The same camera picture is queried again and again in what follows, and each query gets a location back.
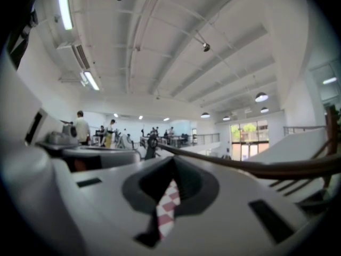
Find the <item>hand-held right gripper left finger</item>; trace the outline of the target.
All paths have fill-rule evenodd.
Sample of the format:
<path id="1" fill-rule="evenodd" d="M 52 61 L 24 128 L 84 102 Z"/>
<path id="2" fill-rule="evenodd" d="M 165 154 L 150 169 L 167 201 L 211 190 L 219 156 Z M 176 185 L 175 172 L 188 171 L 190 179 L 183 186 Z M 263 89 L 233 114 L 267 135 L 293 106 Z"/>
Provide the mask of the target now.
<path id="1" fill-rule="evenodd" d="M 50 245 L 61 255 L 174 255 L 165 242 L 146 244 L 159 236 L 154 200 L 147 199 L 152 210 L 145 214 L 123 195 L 128 177 L 162 163 L 156 158 L 72 174 L 63 160 L 52 159 Z"/>

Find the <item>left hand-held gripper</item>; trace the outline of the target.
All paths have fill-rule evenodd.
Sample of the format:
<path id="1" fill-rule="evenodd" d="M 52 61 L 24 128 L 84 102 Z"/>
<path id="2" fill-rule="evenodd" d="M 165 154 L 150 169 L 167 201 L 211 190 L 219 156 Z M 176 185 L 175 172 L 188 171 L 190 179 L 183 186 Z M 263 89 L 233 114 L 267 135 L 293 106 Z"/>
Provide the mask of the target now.
<path id="1" fill-rule="evenodd" d="M 76 138 L 76 128 L 65 125 L 62 132 L 53 131 L 36 145 L 44 148 L 51 157 L 62 159 L 70 170 L 99 170 L 119 167 L 141 161 L 133 149 L 108 149 L 84 146 Z"/>

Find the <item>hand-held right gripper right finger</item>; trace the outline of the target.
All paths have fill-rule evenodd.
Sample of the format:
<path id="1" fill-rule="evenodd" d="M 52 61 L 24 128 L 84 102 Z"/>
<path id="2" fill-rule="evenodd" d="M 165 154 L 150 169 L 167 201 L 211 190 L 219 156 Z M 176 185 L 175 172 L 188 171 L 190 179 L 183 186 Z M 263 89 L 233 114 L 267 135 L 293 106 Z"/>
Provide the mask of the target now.
<path id="1" fill-rule="evenodd" d="M 247 172 L 178 157 L 214 177 L 218 193 L 203 212 L 175 218 L 159 243 L 161 255 L 289 255 L 314 221 Z"/>

